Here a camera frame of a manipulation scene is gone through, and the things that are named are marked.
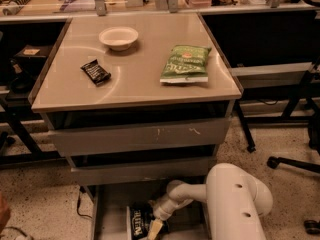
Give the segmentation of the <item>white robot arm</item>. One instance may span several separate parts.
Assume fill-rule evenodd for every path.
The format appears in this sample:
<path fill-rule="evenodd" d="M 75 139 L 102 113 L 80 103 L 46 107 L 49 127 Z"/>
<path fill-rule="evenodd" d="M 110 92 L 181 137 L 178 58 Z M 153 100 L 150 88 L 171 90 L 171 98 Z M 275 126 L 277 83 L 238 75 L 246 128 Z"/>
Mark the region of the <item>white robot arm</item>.
<path fill-rule="evenodd" d="M 262 181 L 230 163 L 212 167 L 203 184 L 171 181 L 152 205 L 154 219 L 147 239 L 155 240 L 164 222 L 194 201 L 207 206 L 212 240 L 267 240 L 260 218 L 272 210 L 272 193 Z"/>

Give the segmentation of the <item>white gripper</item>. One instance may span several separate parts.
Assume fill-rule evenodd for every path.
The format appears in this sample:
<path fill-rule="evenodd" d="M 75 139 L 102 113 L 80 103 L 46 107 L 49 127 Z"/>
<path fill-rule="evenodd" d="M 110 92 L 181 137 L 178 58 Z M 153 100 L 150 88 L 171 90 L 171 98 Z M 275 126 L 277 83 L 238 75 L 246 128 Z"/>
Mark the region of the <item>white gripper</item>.
<path fill-rule="evenodd" d="M 155 240 L 163 227 L 163 221 L 168 220 L 178 207 L 178 202 L 171 199 L 167 194 L 158 198 L 152 208 L 156 218 L 150 223 L 147 240 Z"/>

